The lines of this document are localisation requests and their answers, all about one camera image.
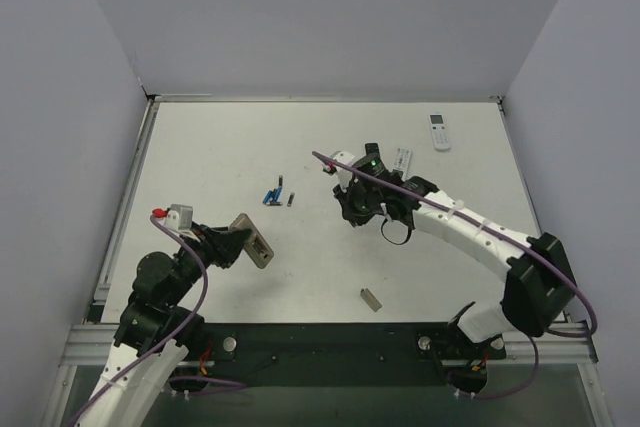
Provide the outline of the beige white remote control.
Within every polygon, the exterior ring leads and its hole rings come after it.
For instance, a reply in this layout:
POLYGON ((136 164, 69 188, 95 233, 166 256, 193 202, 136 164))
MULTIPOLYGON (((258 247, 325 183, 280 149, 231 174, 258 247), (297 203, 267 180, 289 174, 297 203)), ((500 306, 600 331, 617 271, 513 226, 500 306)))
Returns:
POLYGON ((274 258, 274 251, 246 213, 239 214, 230 224, 231 230, 248 231, 244 251, 259 269, 265 269, 274 258))

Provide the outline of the beige battery cover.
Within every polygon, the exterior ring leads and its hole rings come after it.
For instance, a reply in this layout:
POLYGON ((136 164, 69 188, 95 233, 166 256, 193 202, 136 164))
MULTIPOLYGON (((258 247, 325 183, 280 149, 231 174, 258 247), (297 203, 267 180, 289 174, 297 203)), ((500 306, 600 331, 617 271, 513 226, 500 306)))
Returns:
POLYGON ((360 290, 360 297, 373 312, 378 312, 382 308, 380 301, 368 288, 360 290))

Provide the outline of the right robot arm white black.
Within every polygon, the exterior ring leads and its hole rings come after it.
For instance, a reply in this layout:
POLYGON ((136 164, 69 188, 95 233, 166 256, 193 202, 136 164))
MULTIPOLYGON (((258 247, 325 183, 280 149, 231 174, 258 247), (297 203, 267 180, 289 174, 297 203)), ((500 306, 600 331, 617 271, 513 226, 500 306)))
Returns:
POLYGON ((549 233, 535 237, 499 225, 422 177, 402 178, 377 154, 351 164, 333 158, 323 170, 337 176, 333 195, 351 226, 363 226, 376 216, 399 222, 409 233, 429 234, 457 248, 503 282, 497 304, 472 301, 451 321, 473 344, 508 331, 540 337, 576 295, 564 246, 549 233))

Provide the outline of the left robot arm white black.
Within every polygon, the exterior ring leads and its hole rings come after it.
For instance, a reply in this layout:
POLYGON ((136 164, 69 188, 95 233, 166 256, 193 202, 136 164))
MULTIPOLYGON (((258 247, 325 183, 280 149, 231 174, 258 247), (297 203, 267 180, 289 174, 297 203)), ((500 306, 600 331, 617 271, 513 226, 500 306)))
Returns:
POLYGON ((208 293, 207 268, 231 267, 255 238, 250 228, 193 223, 178 232, 155 216, 150 220, 179 250, 173 255, 152 252, 138 263, 101 377, 70 426, 143 423, 177 365, 204 349, 204 319, 198 311, 208 293))

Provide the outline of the black remote control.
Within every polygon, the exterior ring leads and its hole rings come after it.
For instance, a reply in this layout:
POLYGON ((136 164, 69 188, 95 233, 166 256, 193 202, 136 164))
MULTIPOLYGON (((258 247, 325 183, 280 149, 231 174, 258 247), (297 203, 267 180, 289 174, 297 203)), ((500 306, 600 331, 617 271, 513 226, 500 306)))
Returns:
POLYGON ((376 156, 380 157, 380 148, 377 143, 366 143, 365 144, 365 154, 367 156, 376 156))

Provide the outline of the small white remote control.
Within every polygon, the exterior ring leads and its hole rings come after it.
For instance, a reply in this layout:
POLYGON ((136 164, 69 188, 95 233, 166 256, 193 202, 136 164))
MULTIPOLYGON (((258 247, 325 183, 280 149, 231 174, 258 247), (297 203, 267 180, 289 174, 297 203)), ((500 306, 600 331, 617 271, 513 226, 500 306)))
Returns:
POLYGON ((392 171, 398 173, 403 180, 407 178, 411 158, 412 151, 410 149, 402 147, 396 149, 392 171))

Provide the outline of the white remote with display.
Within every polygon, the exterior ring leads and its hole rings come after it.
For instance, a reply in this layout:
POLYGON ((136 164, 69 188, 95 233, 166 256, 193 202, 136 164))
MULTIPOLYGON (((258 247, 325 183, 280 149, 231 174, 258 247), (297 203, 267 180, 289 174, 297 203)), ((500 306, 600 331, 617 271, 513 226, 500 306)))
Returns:
POLYGON ((429 125, 434 149, 439 152, 449 151, 451 143, 444 116, 440 113, 430 114, 429 125))

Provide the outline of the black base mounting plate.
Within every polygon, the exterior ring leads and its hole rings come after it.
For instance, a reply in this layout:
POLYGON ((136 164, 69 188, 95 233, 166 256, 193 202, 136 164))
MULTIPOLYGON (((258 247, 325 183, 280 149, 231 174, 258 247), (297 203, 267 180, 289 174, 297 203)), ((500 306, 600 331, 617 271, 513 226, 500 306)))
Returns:
POLYGON ((482 389, 504 347, 473 344, 445 322, 207 323, 171 374, 177 391, 246 387, 482 389))

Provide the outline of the aluminium frame rail left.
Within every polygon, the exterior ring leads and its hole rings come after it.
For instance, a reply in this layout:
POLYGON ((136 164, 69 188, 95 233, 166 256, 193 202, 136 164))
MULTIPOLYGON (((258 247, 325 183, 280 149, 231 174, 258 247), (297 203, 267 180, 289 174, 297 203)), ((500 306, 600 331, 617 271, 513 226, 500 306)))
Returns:
POLYGON ((154 96, 151 96, 147 99, 145 113, 138 132, 124 190, 120 197, 109 242, 96 280, 95 290, 86 309, 84 320, 82 321, 83 324, 96 324, 101 322, 101 317, 111 287, 112 274, 119 256, 120 246, 124 238, 130 210, 135 198, 137 185, 156 122, 157 112, 157 101, 154 96))

